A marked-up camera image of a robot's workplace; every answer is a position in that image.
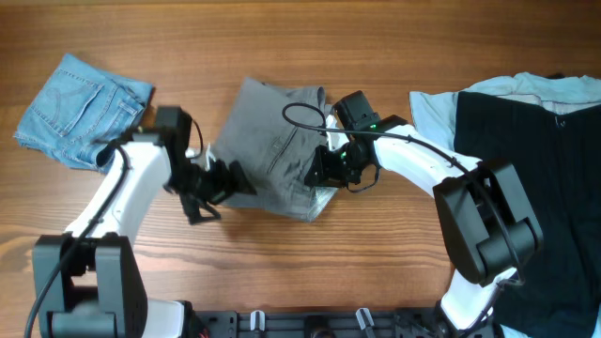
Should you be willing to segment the grey cotton shorts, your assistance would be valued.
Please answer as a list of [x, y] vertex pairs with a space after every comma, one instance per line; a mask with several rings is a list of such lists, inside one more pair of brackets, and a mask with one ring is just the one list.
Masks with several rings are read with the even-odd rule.
[[284, 107], [295, 102], [324, 114], [331, 110], [321, 86], [285, 89], [252, 78], [243, 81], [210, 150], [227, 163], [238, 161], [256, 194], [235, 193], [224, 201], [227, 206], [259, 208], [312, 222], [336, 194], [335, 188], [311, 188], [304, 183], [316, 148], [327, 139], [285, 121]]

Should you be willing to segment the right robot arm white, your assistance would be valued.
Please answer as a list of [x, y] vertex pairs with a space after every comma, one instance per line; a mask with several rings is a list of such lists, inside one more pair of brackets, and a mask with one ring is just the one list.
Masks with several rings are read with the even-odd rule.
[[349, 188], [373, 165], [406, 178], [435, 201], [455, 272], [436, 308], [414, 329], [436, 337], [493, 335], [495, 302], [506, 288], [524, 285], [524, 266], [544, 243], [515, 167], [437, 146], [396, 115], [315, 130], [328, 139], [341, 136], [343, 143], [316, 148], [308, 185]]

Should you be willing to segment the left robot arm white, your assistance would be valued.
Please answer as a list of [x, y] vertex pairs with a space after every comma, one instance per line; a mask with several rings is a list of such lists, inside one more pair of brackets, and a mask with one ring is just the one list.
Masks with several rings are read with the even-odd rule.
[[189, 223], [220, 219], [216, 205], [253, 194], [238, 162], [208, 168], [186, 155], [178, 131], [136, 131], [111, 142], [119, 155], [92, 200], [61, 235], [44, 235], [33, 252], [37, 298], [25, 335], [44, 337], [208, 337], [188, 301], [148, 297], [133, 243], [160, 189], [178, 195]]

